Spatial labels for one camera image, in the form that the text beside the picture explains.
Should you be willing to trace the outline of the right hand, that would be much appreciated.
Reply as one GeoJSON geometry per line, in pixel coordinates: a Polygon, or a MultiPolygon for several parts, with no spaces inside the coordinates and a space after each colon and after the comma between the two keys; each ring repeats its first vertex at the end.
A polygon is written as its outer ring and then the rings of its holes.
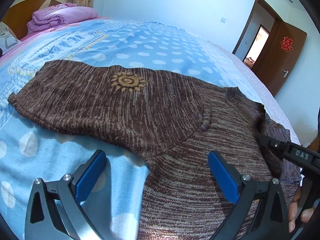
{"type": "MultiPolygon", "coordinates": [[[[295,220],[298,214],[298,202],[300,198],[301,198],[301,188],[299,187],[296,190],[293,201],[289,205],[289,209],[288,209],[289,233],[291,233],[295,229],[295,225],[296,225],[295,220]]],[[[315,211],[314,207],[310,209],[305,209],[300,215],[300,220],[302,221],[302,223],[308,223],[314,211],[315,211]]]]}

